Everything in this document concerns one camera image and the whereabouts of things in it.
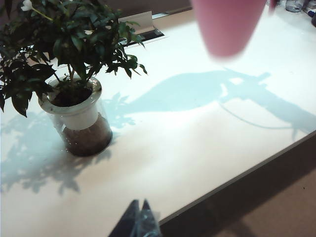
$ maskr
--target pink object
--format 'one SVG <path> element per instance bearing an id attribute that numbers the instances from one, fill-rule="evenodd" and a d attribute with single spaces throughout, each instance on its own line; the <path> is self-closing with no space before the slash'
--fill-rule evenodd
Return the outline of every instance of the pink object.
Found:
<path id="1" fill-rule="evenodd" d="M 225 57 L 245 48 L 267 0 L 191 1 L 209 53 Z"/>

